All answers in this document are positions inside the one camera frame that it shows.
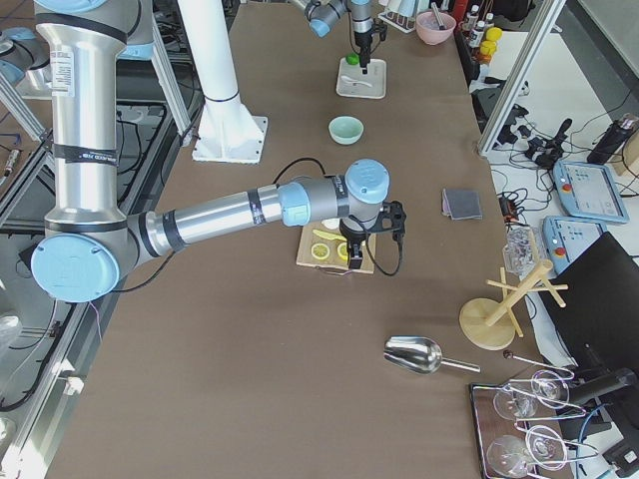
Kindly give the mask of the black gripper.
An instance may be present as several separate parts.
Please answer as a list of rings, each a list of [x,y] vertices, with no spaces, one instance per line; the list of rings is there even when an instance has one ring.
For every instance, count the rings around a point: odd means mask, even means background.
[[[378,37],[377,43],[383,42],[386,39],[386,30],[370,29],[366,32],[355,32],[353,34],[353,51],[358,54],[359,65],[364,75],[368,72],[369,55],[377,48],[377,45],[373,45],[373,38],[375,36]]]
[[[346,219],[339,221],[339,231],[346,238],[347,242],[348,268],[351,270],[361,269],[363,262],[362,247],[366,240],[367,233],[359,226],[356,226],[355,229],[352,228],[346,222]]]

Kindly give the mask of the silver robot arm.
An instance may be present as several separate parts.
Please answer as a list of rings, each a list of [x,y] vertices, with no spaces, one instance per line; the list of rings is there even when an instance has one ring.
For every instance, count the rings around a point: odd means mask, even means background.
[[[370,159],[342,175],[271,184],[164,214],[125,215],[117,202],[116,62],[147,37],[152,7],[39,1],[35,17],[50,47],[56,204],[31,271],[51,296],[99,298],[155,257],[275,221],[294,227],[338,218],[359,240],[376,230],[389,174]]]
[[[310,28],[320,38],[326,36],[341,18],[347,17],[351,49],[358,56],[362,72],[367,73],[374,51],[373,37],[377,35],[381,43],[387,33],[387,25],[373,18],[370,1],[330,0],[322,3],[317,0],[295,0],[292,4],[304,13]]]

